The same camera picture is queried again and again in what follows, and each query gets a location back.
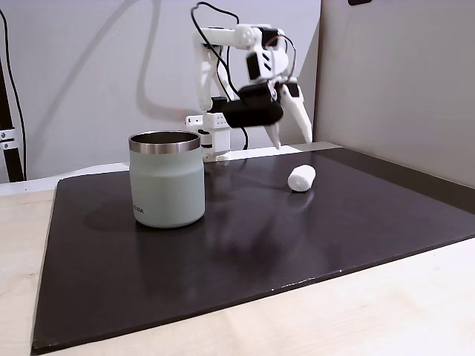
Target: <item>black cable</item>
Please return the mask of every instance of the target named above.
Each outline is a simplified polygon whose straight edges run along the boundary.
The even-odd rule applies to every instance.
[[[27,180],[27,138],[26,133],[24,131],[24,121],[23,121],[23,113],[22,108],[20,106],[20,100],[18,98],[18,92],[16,91],[15,82],[13,81],[13,74],[12,68],[10,66],[10,51],[8,49],[8,26],[7,26],[7,19],[3,14],[3,11],[0,10],[0,15],[3,18],[4,23],[4,33],[5,33],[5,52],[7,57],[7,67],[8,67],[8,75],[10,76],[10,81],[12,83],[13,92],[15,93],[16,99],[16,107],[18,108],[18,114],[20,115],[20,122],[22,124],[22,135],[23,135],[23,177],[24,180]]]
[[[223,52],[223,46],[220,46],[220,55],[221,53]],[[231,101],[231,97],[229,96],[227,90],[224,88],[224,85],[223,85],[223,82],[221,81],[221,77],[220,77],[220,73],[218,71],[218,68],[220,67],[220,61],[217,61],[216,63],[216,76],[217,76],[217,80],[219,80],[220,84],[221,84],[221,87],[222,89],[224,90],[224,93],[226,94],[226,96],[228,97],[228,100]]]
[[[220,55],[221,55],[222,52],[223,52],[223,46],[220,46]],[[228,46],[228,50],[227,50],[227,54],[226,54],[226,62],[227,62],[227,65],[229,66],[229,46]],[[223,82],[221,81],[220,74],[217,71],[217,69],[219,67],[220,67],[220,62],[218,61],[217,64],[216,64],[217,80],[219,80],[219,82],[221,84],[221,87],[224,90],[224,93],[226,93],[226,96],[228,97],[228,100],[231,101],[231,98],[229,97],[229,94],[226,91],[226,89],[224,88]],[[240,129],[244,132],[244,137],[246,137],[246,143],[244,143],[243,150],[247,150],[247,148],[249,146],[249,137],[247,136],[247,132],[246,132],[245,128],[240,128]]]
[[[247,136],[247,132],[245,128],[240,128],[244,132],[244,136],[246,137],[246,143],[244,143],[243,150],[247,150],[247,147],[249,145],[249,137]]]
[[[290,44],[292,45],[292,48],[294,49],[294,61],[293,61],[293,63],[292,63],[292,69],[291,69],[291,71],[290,71],[289,78],[288,78],[287,81],[286,81],[286,83],[288,83],[289,80],[290,80],[290,78],[292,77],[292,74],[294,73],[294,69],[295,69],[295,59],[297,58],[297,50],[295,49],[294,42],[292,42],[292,40],[291,40],[289,37],[287,37],[287,36],[285,36],[285,35],[279,35],[279,36],[282,36],[282,37],[284,37],[285,39],[288,39],[289,42],[290,42]]]
[[[201,30],[200,28],[200,25],[197,23],[196,19],[194,18],[194,11],[200,6],[200,5],[206,5],[208,7],[210,7],[211,9],[219,12],[219,13],[225,13],[226,15],[230,15],[232,17],[234,17],[236,19],[236,22],[239,24],[239,17],[238,15],[234,14],[234,13],[230,13],[229,11],[225,11],[225,10],[221,10],[221,9],[218,9],[217,7],[209,4],[208,2],[205,2],[205,1],[199,1],[194,7],[191,8],[190,10],[190,14],[191,14],[191,20],[193,21],[193,24],[194,26],[196,27],[198,33],[201,35],[201,37],[203,38],[203,41],[208,45],[208,49],[210,49],[214,55],[217,57],[218,61],[221,62],[221,64],[224,66],[224,69],[226,69],[226,73],[228,74],[228,82],[229,82],[229,86],[231,87],[232,91],[235,92],[235,94],[237,95],[237,97],[239,98],[239,93],[238,91],[236,90],[235,86],[232,84],[232,81],[231,81],[231,73],[229,72],[229,67],[228,65],[224,62],[224,59],[221,58],[220,54],[218,52],[216,52],[216,50],[214,49],[213,45],[211,43],[209,43],[208,39],[206,38],[205,34],[203,33],[203,31]]]

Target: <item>stainless steel rim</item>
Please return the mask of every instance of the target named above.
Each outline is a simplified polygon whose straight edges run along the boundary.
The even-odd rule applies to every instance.
[[[138,154],[178,154],[200,147],[200,135],[188,131],[149,131],[130,136],[128,147]]]

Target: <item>wooden table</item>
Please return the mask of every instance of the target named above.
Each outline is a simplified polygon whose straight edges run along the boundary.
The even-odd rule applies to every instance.
[[[0,197],[0,355],[29,355],[54,191]],[[475,240],[55,355],[475,355]]]

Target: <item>white robotic arm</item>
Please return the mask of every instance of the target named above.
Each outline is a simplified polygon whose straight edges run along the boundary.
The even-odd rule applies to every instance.
[[[234,30],[222,28],[200,28],[200,30],[208,43],[198,31],[193,33],[195,81],[200,107],[206,113],[202,119],[199,116],[187,117],[186,124],[190,129],[202,134],[202,140],[206,142],[203,152],[211,156],[226,153],[230,149],[231,127],[256,125],[264,126],[272,144],[280,148],[277,121],[281,118],[282,111],[291,114],[302,130],[305,141],[311,142],[312,125],[303,105],[301,89],[296,78],[289,79],[283,76],[289,65],[284,32],[271,28],[268,24],[238,24]],[[252,84],[237,92],[240,100],[233,101],[234,94],[229,82],[229,73],[224,66],[217,66],[218,58],[209,44],[217,53],[225,46],[248,51],[246,61],[249,81]],[[226,98],[212,98],[212,81],[220,89],[220,95],[227,96],[233,105],[226,109]],[[261,95],[262,90],[268,95]],[[261,122],[261,117],[267,115],[267,111],[262,109],[267,105],[267,100],[272,101],[274,105],[277,104],[279,109],[275,110],[276,107],[272,107],[270,111],[275,118],[271,118],[272,120],[266,124],[265,119]]]

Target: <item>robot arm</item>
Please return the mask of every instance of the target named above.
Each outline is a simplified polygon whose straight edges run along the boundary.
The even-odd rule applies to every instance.
[[[312,141],[312,125],[310,123],[307,112],[304,108],[304,98],[301,93],[296,79],[291,78],[287,80],[283,74],[289,65],[289,58],[285,52],[285,40],[282,37],[284,32],[279,29],[271,28],[267,24],[249,25],[238,24],[234,30],[222,28],[201,28],[203,35],[212,44],[216,52],[220,52],[224,46],[235,47],[241,50],[247,50],[246,63],[249,74],[249,81],[251,85],[243,87],[239,90],[240,100],[234,100],[232,86],[229,83],[229,78],[224,66],[220,65],[217,70],[218,58],[213,51],[206,44],[201,34],[198,31],[193,33],[195,61],[196,61],[196,86],[199,97],[199,103],[202,110],[206,111],[203,115],[202,131],[209,132],[209,135],[214,139],[218,134],[224,135],[224,131],[229,131],[232,128],[241,128],[247,126],[262,125],[265,127],[272,144],[276,148],[280,148],[280,140],[278,137],[277,121],[282,116],[282,111],[290,113],[295,121],[298,123],[306,142]],[[221,87],[219,79],[223,83],[224,88]],[[216,98],[211,96],[211,83],[214,81],[220,90],[221,96],[227,96],[232,100],[233,107],[237,108],[234,113],[234,119],[225,114],[227,127],[220,124],[219,129],[215,129],[215,125],[211,120],[211,114],[216,116],[216,110],[213,104]],[[262,88],[263,85],[267,88],[268,93],[264,96],[253,97],[251,99],[244,96],[253,95],[257,92],[253,87]],[[251,102],[264,101],[260,105],[260,109],[254,109]],[[261,120],[261,115],[258,114],[261,106],[265,106],[267,100],[274,102],[274,105],[281,107],[275,113],[275,119],[264,123],[266,120]],[[257,119],[254,122],[249,120],[240,120],[247,116],[240,111],[244,108],[245,111],[255,114]],[[226,147],[219,151],[208,150],[211,155],[222,154]]]

